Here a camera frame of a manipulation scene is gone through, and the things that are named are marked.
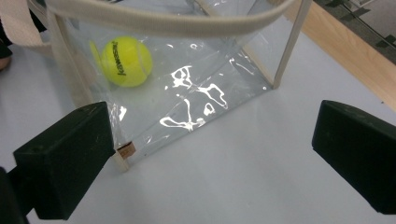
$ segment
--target wooden floor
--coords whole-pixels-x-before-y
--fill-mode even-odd
[[[396,66],[313,3],[303,32],[396,111]]]

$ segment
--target yellow tennis ball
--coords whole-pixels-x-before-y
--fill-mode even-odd
[[[141,85],[152,69],[147,47],[129,36],[109,41],[103,49],[100,64],[107,79],[122,87]]]

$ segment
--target bag handle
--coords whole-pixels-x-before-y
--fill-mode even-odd
[[[52,57],[51,45],[42,41],[26,0],[0,0],[0,19],[12,43]]]
[[[260,14],[231,17],[170,15],[122,7],[97,0],[47,0],[47,10],[63,18],[100,23],[148,35],[223,37],[247,35],[280,17],[295,0],[282,3]],[[203,6],[205,1],[196,0]]]

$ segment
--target white table surface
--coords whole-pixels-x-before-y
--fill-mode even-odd
[[[51,60],[11,48],[0,73],[0,165],[73,110]],[[396,223],[378,214],[311,147],[320,102],[354,105],[392,124],[396,114],[301,35],[281,88],[135,164],[109,160],[66,223]],[[38,220],[31,223],[64,223]]]

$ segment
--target tennis ball logo text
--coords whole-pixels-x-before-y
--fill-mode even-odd
[[[112,41],[113,44],[113,55],[114,55],[114,60],[116,61],[116,66],[117,69],[119,70],[118,75],[120,76],[126,76],[125,71],[123,70],[122,63],[120,61],[120,56],[119,56],[119,50],[118,50],[118,44],[119,42],[117,41]]]

